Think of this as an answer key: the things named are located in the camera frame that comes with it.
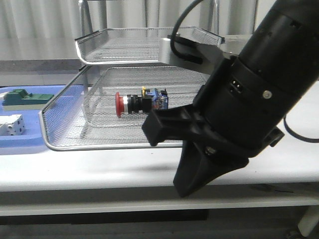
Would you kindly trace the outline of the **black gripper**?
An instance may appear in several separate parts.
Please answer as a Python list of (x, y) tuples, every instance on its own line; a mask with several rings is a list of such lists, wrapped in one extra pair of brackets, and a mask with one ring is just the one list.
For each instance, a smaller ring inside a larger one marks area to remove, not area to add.
[(183, 140), (173, 184), (180, 197), (249, 163), (284, 133), (277, 125), (299, 101), (303, 69), (295, 63), (272, 66), (261, 76), (239, 59), (218, 62), (193, 105), (152, 110), (142, 125), (151, 146)]

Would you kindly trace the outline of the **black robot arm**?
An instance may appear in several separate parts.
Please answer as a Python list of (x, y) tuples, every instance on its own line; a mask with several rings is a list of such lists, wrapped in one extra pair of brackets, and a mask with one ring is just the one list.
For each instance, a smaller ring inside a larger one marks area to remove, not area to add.
[(238, 56), (222, 56), (192, 104), (149, 113), (155, 146), (181, 140), (181, 197), (245, 167), (284, 136), (278, 123), (319, 77), (319, 3), (278, 0)]

